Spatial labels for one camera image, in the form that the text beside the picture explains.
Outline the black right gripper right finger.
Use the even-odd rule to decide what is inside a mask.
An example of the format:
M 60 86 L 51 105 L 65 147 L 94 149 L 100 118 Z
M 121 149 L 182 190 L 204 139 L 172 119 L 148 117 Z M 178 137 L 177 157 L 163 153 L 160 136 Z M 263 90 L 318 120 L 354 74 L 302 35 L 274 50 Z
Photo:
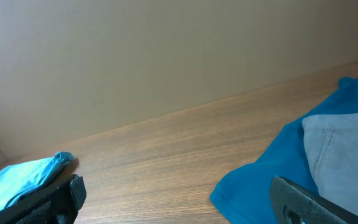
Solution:
M 278 224 L 358 224 L 358 216 L 284 177 L 272 180 L 269 198 Z

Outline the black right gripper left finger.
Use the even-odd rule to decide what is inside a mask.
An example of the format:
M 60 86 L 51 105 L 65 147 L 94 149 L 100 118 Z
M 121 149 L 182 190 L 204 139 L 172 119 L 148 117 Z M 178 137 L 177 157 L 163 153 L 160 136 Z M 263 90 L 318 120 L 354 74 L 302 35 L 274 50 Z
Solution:
M 73 174 L 1 210 L 0 224 L 73 224 L 85 200 L 83 178 Z

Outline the grey shorts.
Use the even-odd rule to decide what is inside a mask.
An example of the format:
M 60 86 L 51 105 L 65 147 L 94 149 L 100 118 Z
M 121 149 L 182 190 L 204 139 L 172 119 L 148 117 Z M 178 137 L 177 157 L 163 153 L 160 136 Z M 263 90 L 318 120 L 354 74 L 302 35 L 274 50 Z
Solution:
M 358 216 L 358 113 L 313 115 L 302 125 L 319 195 Z

